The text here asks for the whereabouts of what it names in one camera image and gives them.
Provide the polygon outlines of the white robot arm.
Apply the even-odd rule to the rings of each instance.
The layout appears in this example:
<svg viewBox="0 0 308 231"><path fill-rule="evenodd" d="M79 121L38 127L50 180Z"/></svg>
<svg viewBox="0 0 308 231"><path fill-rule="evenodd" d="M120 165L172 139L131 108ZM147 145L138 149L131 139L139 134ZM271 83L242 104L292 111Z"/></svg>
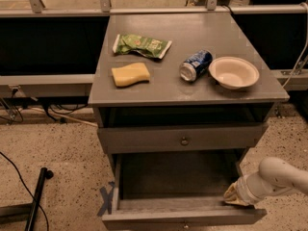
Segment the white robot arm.
<svg viewBox="0 0 308 231"><path fill-rule="evenodd" d="M276 157L264 158L256 172L241 176L224 193L227 204L249 206L269 196L308 195L308 172Z"/></svg>

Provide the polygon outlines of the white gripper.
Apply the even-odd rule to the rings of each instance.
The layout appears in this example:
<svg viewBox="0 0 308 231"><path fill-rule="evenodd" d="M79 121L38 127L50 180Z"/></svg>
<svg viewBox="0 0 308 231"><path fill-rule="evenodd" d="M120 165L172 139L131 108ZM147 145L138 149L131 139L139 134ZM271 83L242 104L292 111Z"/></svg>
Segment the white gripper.
<svg viewBox="0 0 308 231"><path fill-rule="evenodd" d="M241 176L237 183L232 183L223 198L226 204L249 206L262 201L270 193L270 185L258 172Z"/></svg>

